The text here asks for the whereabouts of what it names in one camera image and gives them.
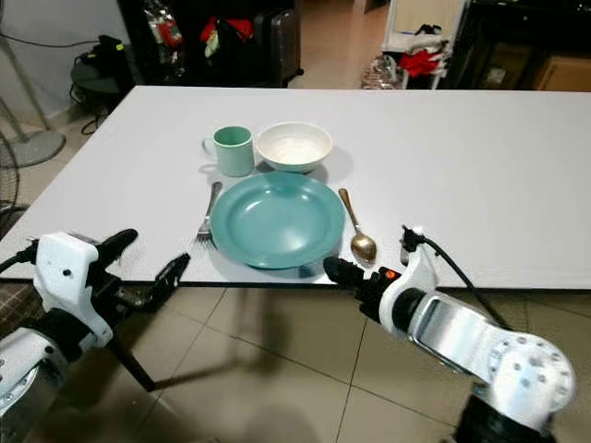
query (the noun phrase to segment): teal plate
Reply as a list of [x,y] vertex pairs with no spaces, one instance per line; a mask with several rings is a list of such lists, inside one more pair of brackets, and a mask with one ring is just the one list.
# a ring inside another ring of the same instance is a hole
[[211,214],[215,245],[256,268],[286,269],[321,260],[343,234],[341,200],[300,174],[268,173],[225,192]]

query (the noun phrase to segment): fork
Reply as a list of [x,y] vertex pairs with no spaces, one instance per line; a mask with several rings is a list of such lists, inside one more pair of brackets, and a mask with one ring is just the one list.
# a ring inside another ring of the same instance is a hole
[[213,209],[213,204],[215,203],[215,199],[218,197],[221,190],[222,182],[214,182],[213,185],[211,185],[210,206],[207,207],[207,212],[205,212],[205,219],[203,219],[203,223],[197,231],[197,237],[195,237],[195,240],[197,240],[201,244],[213,243],[213,237],[211,235],[210,215],[211,210]]

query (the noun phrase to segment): tripod leg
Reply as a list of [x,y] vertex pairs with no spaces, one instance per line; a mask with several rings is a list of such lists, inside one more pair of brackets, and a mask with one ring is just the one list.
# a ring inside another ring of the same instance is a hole
[[111,341],[107,344],[109,349],[117,360],[129,371],[129,374],[148,392],[152,392],[156,388],[154,380],[151,379],[150,375],[142,367],[136,357],[114,336]]

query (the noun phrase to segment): silver spoon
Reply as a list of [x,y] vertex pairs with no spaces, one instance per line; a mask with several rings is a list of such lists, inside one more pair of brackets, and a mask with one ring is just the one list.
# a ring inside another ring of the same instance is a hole
[[353,222],[353,226],[357,232],[355,237],[351,239],[351,251],[357,259],[361,258],[361,260],[370,263],[376,259],[376,255],[378,254],[376,242],[374,242],[371,237],[368,237],[361,232],[361,226],[359,226],[357,217],[353,212],[353,207],[351,206],[351,200],[349,199],[349,193],[347,190],[344,188],[339,189],[339,196],[341,196],[341,200],[347,208],[349,216],[351,217],[351,222]]

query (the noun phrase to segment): light green mug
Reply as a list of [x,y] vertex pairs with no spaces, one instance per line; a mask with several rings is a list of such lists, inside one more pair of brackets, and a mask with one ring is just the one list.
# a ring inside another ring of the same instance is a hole
[[252,134],[245,127],[227,126],[218,129],[213,138],[205,138],[201,146],[209,157],[217,159],[218,169],[224,175],[243,177],[255,168]]

